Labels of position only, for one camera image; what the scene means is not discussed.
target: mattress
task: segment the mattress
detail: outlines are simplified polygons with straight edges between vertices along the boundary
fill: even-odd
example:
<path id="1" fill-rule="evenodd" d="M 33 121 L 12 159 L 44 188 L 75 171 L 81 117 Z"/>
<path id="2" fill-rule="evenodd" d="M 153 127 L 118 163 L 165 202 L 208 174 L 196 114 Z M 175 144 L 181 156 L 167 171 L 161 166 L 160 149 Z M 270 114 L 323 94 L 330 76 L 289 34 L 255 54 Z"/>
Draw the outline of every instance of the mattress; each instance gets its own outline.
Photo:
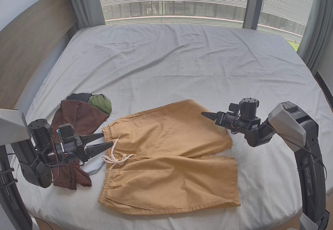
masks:
<path id="1" fill-rule="evenodd" d="M 27 122 L 51 122 L 60 101 L 79 92 L 103 93 L 111 100 L 108 122 L 183 99 L 194 99 L 213 112 L 227 111 L 229 103 L 244 97 L 260 101 L 257 116 L 265 120 L 278 103 L 291 101 L 319 124 L 326 190 L 332 191 L 333 114 L 310 71 L 282 36 L 192 24 L 85 28 L 45 78 Z M 293 152 L 277 135 L 256 148 L 242 134 L 231 137 L 232 148 L 220 154 L 238 162 L 241 206 L 225 209 L 120 214 L 97 202 L 106 165 L 90 175 L 92 187 L 78 185 L 76 191 L 29 184 L 16 159 L 12 166 L 18 170 L 17 187 L 28 211 L 67 229 L 269 229 L 295 216 L 302 200 Z"/>

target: bed frame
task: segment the bed frame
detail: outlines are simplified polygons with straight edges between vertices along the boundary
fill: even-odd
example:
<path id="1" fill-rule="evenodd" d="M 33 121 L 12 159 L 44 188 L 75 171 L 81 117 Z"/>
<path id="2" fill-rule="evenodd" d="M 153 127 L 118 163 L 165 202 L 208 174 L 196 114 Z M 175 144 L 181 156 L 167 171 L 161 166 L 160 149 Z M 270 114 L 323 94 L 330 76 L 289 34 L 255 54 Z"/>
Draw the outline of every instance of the bed frame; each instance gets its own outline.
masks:
<path id="1" fill-rule="evenodd" d="M 14 108 L 34 71 L 76 21 L 71 0 L 39 0 L 0 32 L 0 108 Z"/>

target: clothing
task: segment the clothing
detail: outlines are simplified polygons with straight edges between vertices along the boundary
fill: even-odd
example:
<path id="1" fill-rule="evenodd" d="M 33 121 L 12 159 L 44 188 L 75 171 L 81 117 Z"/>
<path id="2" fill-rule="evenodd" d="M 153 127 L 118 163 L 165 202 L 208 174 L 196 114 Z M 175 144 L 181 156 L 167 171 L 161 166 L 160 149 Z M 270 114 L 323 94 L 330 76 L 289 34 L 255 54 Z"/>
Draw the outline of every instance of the clothing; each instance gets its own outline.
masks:
<path id="1" fill-rule="evenodd" d="M 83 101 L 85 103 L 87 103 L 89 101 L 89 98 L 91 97 L 91 93 L 72 93 L 71 95 L 69 95 L 66 100 L 69 99 L 75 99 L 78 101 Z"/>
<path id="2" fill-rule="evenodd" d="M 98 110 L 105 112 L 107 115 L 110 115 L 112 111 L 111 101 L 103 94 L 92 95 L 89 98 L 88 103 L 96 107 Z"/>
<path id="3" fill-rule="evenodd" d="M 120 135 L 113 148 L 116 159 L 133 156 L 111 170 L 107 164 L 98 202 L 126 214 L 240 206 L 235 159 L 212 154 L 230 148 L 232 140 L 202 111 L 207 109 L 187 99 L 102 128 L 106 142 Z"/>
<path id="4" fill-rule="evenodd" d="M 51 126 L 57 130 L 60 125 L 70 123 L 74 127 L 75 134 L 93 133 L 109 116 L 92 107 L 90 104 L 78 100 L 61 101 L 60 108 L 54 114 Z M 79 164 L 79 160 L 72 161 L 70 165 Z M 57 168 L 53 171 L 54 177 L 57 176 Z M 80 167 L 60 166 L 60 173 L 55 186 L 76 190 L 76 184 L 91 186 L 89 175 Z"/>

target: green cloth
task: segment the green cloth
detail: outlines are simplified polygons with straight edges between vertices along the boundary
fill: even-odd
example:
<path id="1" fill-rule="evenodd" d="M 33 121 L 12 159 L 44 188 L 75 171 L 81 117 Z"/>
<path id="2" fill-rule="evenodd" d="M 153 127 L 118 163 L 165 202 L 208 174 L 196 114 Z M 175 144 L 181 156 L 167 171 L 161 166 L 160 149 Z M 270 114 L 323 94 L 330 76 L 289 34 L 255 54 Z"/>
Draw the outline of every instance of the green cloth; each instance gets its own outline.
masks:
<path id="1" fill-rule="evenodd" d="M 101 110 L 102 112 L 105 112 L 106 114 L 110 115 L 112 111 L 111 101 L 105 97 L 105 95 L 92 95 L 89 98 L 88 103 L 94 107 L 96 107 L 98 110 Z"/>

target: green grass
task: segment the green grass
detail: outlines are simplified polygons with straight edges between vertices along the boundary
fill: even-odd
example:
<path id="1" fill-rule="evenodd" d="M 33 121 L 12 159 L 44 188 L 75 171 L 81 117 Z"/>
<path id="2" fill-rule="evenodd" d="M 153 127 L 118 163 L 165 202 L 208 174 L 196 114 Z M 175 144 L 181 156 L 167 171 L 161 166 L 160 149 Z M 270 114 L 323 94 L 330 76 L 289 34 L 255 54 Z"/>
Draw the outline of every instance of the green grass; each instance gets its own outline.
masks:
<path id="1" fill-rule="evenodd" d="M 297 52 L 299 43 L 294 42 L 294 41 L 287 41 L 287 42 L 294 48 L 295 52 Z"/>

